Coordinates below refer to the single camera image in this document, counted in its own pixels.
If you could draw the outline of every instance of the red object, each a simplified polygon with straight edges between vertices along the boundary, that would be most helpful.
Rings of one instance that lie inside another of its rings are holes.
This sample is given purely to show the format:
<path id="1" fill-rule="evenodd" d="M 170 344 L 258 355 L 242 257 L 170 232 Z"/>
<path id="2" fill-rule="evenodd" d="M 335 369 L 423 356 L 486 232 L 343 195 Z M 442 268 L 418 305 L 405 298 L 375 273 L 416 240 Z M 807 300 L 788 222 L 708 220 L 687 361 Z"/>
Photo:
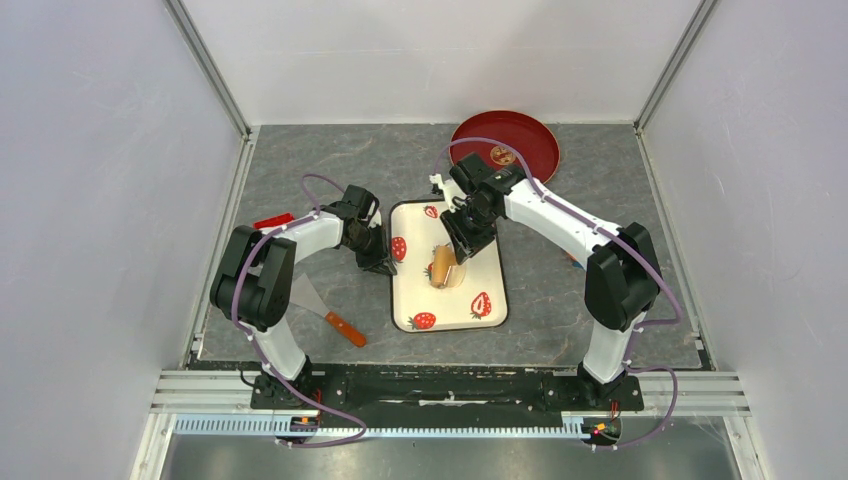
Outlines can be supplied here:
<path id="1" fill-rule="evenodd" d="M 279 227 L 280 225 L 285 225 L 291 221 L 294 221 L 294 215 L 291 213 L 284 213 L 282 215 L 277 215 L 276 217 L 260 220 L 253 224 L 253 228 Z"/>
<path id="2" fill-rule="evenodd" d="M 409 326 L 413 330 L 428 330 L 436 324 L 436 316 L 432 313 L 421 312 L 409 319 Z"/>
<path id="3" fill-rule="evenodd" d="M 462 122 L 451 140 L 468 137 L 491 138 L 515 148 L 533 176 L 542 182 L 550 180 L 559 167 L 559 145 L 554 134 L 545 124 L 523 113 L 495 110 L 474 115 Z M 495 170 L 518 162 L 506 149 L 483 142 L 454 145 L 450 149 L 451 161 L 456 164 L 471 153 L 479 154 Z"/>
<path id="4" fill-rule="evenodd" d="M 490 313 L 492 313 L 492 301 L 489 299 L 489 294 L 480 292 L 480 295 L 471 301 L 471 316 L 475 320 L 480 320 Z"/>
<path id="5" fill-rule="evenodd" d="M 392 256 L 398 262 L 403 261 L 406 257 L 406 240 L 403 237 L 394 237 L 392 239 Z"/>

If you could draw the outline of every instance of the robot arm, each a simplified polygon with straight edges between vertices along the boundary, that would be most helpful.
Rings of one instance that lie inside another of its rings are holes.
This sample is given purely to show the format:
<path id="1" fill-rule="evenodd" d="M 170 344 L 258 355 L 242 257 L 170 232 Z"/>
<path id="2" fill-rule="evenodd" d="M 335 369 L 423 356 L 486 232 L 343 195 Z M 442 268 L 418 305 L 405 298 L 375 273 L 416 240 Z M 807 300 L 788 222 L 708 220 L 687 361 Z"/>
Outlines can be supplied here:
<path id="1" fill-rule="evenodd" d="M 544 187 L 540 196 L 517 165 L 495 172 L 479 156 L 470 155 L 451 169 L 451 177 L 453 180 L 442 182 L 436 175 L 432 180 L 450 206 L 440 218 L 460 263 L 485 248 L 494 239 L 495 220 L 506 218 L 539 232 L 585 268 L 584 299 L 595 325 L 578 374 L 592 384 L 593 396 L 604 396 L 615 388 L 625 375 L 622 360 L 633 325 L 644 319 L 659 287 L 635 259 L 598 230 L 619 232 L 619 238 L 659 271 L 647 230 L 637 223 L 622 229 Z M 562 206 L 596 226 L 590 228 Z"/>
<path id="2" fill-rule="evenodd" d="M 294 265 L 327 248 L 344 245 L 356 253 L 357 265 L 366 271 L 393 275 L 379 201 L 367 190 L 350 185 L 339 202 L 313 212 L 306 220 L 283 225 L 259 251 L 258 275 L 248 274 L 238 305 L 238 317 L 251 331 L 265 356 L 286 379 L 298 376 L 306 355 L 297 346 L 285 318 Z M 237 227 L 230 236 L 210 291 L 213 305 L 232 319 L 236 280 L 254 245 L 266 232 Z"/>

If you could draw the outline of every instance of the red round tray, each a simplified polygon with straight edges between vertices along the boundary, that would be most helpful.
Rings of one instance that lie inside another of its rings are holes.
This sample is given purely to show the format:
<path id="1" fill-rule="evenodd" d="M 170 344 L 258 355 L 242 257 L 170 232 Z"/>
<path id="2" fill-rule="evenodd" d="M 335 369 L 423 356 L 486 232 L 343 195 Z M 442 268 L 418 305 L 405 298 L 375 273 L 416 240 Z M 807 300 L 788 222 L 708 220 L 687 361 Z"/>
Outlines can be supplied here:
<path id="1" fill-rule="evenodd" d="M 515 148 L 533 176 L 542 182 L 550 180 L 559 167 L 559 145 L 554 134 L 545 124 L 523 113 L 495 110 L 474 115 L 462 122 L 451 140 L 468 137 L 491 138 Z M 506 149 L 483 142 L 454 145 L 450 149 L 451 161 L 455 164 L 471 153 L 479 154 L 495 170 L 516 161 Z"/>

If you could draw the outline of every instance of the gray marble surface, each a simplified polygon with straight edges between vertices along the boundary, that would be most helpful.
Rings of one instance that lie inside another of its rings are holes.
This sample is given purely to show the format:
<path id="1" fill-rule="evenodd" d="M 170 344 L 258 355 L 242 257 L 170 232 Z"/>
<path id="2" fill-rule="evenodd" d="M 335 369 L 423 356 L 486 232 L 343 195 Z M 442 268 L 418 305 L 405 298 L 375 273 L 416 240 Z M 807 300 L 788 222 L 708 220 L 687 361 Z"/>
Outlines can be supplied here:
<path id="1" fill-rule="evenodd" d="M 621 225 L 637 221 L 652 232 L 662 273 L 675 291 L 678 281 L 639 155 L 627 125 L 551 125 L 563 152 L 548 187 L 568 201 Z M 368 188 L 384 214 L 402 200 L 428 198 L 427 175 L 455 125 L 263 126 L 242 195 L 236 224 L 293 212 L 306 213 L 303 173 L 327 175 L 340 184 Z M 443 172 L 447 171 L 444 160 Z M 318 180 L 309 186 L 325 203 L 339 194 Z M 500 221 L 510 314 L 500 327 L 467 332 L 409 334 L 391 320 L 389 278 L 359 271 L 345 249 L 319 252 L 298 264 L 327 305 L 368 339 L 356 348 L 322 318 L 290 306 L 295 339 L 313 362 L 436 363 L 574 366 L 589 346 L 592 317 L 583 305 L 584 274 L 561 250 L 517 223 Z M 668 318 L 660 298 L 648 318 Z M 220 313 L 210 312 L 202 360 L 254 360 L 245 340 Z M 639 365 L 698 367 L 689 322 L 654 328 L 634 353 Z"/>

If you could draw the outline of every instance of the white cutting board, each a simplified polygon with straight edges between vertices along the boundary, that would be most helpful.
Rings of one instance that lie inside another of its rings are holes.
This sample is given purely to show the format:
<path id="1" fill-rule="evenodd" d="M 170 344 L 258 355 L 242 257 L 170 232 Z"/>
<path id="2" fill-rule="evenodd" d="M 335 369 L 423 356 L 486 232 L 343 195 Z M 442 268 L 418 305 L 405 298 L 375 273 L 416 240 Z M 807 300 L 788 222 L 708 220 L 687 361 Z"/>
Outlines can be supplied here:
<path id="1" fill-rule="evenodd" d="M 503 272 L 497 238 L 465 264 L 465 279 L 454 288 L 430 286 L 429 267 L 437 245 L 450 238 L 439 215 L 444 201 L 401 202 L 390 214 L 392 317 L 404 332 L 437 332 L 495 327 L 506 320 Z"/>

